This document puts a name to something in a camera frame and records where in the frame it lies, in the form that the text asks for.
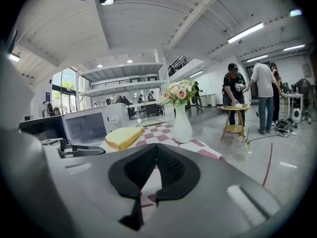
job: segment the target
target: pink rose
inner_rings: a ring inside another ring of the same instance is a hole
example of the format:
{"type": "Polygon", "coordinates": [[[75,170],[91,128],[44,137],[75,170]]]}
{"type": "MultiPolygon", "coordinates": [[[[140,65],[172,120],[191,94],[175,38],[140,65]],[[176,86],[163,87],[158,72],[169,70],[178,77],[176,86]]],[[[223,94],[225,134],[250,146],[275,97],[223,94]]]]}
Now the pink rose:
{"type": "Polygon", "coordinates": [[[177,97],[181,100],[184,100],[186,97],[186,92],[184,90],[179,90],[179,92],[177,93],[177,97]]]}
{"type": "Polygon", "coordinates": [[[170,94],[168,92],[163,93],[163,99],[168,99],[170,94]]]}
{"type": "Polygon", "coordinates": [[[174,86],[171,90],[170,90],[170,93],[172,95],[177,95],[178,94],[178,91],[179,91],[179,88],[177,86],[174,86]]]}

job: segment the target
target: person in white shirt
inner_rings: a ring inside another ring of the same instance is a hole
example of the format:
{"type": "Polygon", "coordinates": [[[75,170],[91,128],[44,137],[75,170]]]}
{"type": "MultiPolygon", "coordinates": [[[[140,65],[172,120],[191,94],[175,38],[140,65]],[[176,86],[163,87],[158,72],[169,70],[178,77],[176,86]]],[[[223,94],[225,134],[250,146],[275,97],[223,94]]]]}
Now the person in white shirt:
{"type": "Polygon", "coordinates": [[[264,134],[264,131],[267,133],[271,132],[272,119],[273,119],[273,87],[274,84],[281,95],[283,95],[281,89],[278,86],[273,74],[271,73],[270,68],[255,61],[255,66],[253,74],[250,80],[249,85],[247,86],[245,92],[247,92],[250,86],[257,82],[258,91],[259,91],[259,118],[260,118],[260,129],[259,133],[264,134]],[[265,120],[265,107],[267,108],[267,118],[265,120]]]}

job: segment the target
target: stool leg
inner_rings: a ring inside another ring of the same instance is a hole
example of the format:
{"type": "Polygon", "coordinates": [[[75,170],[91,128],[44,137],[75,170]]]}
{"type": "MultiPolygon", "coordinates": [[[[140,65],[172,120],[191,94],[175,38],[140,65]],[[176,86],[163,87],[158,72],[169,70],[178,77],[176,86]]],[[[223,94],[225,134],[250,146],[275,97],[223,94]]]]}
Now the stool leg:
{"type": "Polygon", "coordinates": [[[243,124],[243,120],[242,120],[242,114],[241,114],[241,111],[240,110],[238,110],[238,117],[239,117],[239,122],[240,122],[240,124],[241,124],[241,126],[242,126],[242,132],[241,132],[241,134],[242,134],[242,137],[243,137],[243,141],[244,141],[244,124],[243,124]]]}
{"type": "Polygon", "coordinates": [[[224,136],[225,132],[227,131],[227,127],[228,127],[228,123],[229,123],[230,114],[231,114],[231,110],[229,110],[229,113],[228,113],[228,118],[227,118],[227,122],[226,122],[226,125],[225,125],[224,129],[223,129],[223,134],[222,134],[221,140],[223,139],[223,136],[224,136]]]}

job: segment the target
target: chair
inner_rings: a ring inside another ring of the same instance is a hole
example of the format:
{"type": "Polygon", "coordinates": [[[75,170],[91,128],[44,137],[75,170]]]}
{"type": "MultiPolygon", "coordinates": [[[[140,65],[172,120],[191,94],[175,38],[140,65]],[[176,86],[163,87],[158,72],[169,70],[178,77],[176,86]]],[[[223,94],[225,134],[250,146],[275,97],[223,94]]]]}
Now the chair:
{"type": "MultiPolygon", "coordinates": [[[[149,99],[149,102],[156,101],[155,99],[149,99]]],[[[157,116],[159,115],[159,107],[156,104],[146,105],[145,110],[147,112],[147,115],[149,117],[149,114],[155,113],[157,116]]]]}

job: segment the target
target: tree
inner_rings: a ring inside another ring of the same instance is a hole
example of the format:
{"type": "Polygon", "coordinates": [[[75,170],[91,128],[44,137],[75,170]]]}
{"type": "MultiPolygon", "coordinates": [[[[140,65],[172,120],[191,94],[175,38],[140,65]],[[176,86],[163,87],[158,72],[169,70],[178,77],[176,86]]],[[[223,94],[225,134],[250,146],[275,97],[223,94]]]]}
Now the tree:
{"type": "MultiPolygon", "coordinates": [[[[65,88],[68,88],[68,89],[71,89],[71,90],[75,90],[74,83],[70,82],[70,81],[63,81],[61,83],[61,86],[65,87],[65,88]]],[[[57,91],[54,92],[53,100],[60,100],[60,92],[57,92],[57,91]]]]}

